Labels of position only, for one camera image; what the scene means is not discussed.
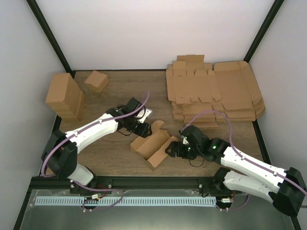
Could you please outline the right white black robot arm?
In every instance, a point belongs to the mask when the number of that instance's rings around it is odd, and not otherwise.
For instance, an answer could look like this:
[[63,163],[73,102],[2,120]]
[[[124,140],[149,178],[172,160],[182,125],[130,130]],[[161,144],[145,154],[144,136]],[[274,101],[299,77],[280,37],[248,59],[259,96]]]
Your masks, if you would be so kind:
[[194,160],[202,157],[221,165],[215,174],[216,192],[237,190],[272,203],[281,213],[297,217],[307,196],[307,187],[299,170],[283,169],[259,161],[220,138],[208,138],[191,125],[180,130],[181,141],[172,141],[165,149],[170,157]]

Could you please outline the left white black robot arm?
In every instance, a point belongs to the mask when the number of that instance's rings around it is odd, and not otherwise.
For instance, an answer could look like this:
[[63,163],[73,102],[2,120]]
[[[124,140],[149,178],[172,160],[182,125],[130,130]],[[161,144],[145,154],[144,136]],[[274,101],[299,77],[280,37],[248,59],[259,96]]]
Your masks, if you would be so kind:
[[67,132],[55,130],[42,154],[41,175],[47,178],[46,169],[49,168],[58,179],[69,179],[86,193],[94,193],[98,188],[97,177],[77,162],[78,154],[100,138],[123,128],[141,138],[150,136],[151,125],[145,120],[152,113],[145,103],[131,98],[126,105],[110,108],[80,128]]

